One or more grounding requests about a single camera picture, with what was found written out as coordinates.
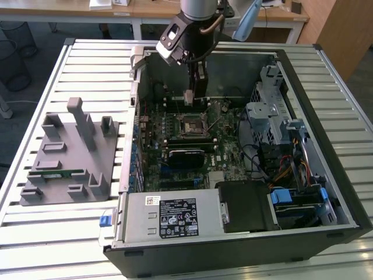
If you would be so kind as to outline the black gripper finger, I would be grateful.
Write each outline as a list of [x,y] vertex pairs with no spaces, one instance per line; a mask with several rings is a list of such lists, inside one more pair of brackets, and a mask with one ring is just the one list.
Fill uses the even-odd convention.
[[198,63],[194,62],[188,65],[188,74],[189,74],[189,89],[192,90],[193,97],[197,98],[196,91],[196,73],[198,72]]
[[208,74],[205,61],[198,63],[198,100],[202,100],[207,91]]

